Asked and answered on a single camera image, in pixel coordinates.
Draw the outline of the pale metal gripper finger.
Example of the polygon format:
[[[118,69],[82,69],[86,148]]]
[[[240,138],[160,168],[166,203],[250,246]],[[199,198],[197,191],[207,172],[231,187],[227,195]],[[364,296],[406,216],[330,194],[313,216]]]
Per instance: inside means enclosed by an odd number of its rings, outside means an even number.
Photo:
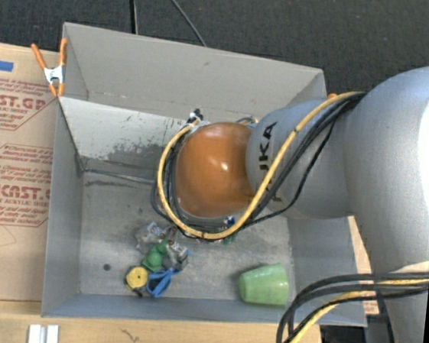
[[[183,270],[188,264],[190,251],[176,241],[170,241],[166,245],[166,255],[163,258],[163,266],[176,271]]]
[[[155,244],[164,240],[164,230],[158,224],[151,222],[141,226],[135,233],[136,248],[138,250],[150,251]]]

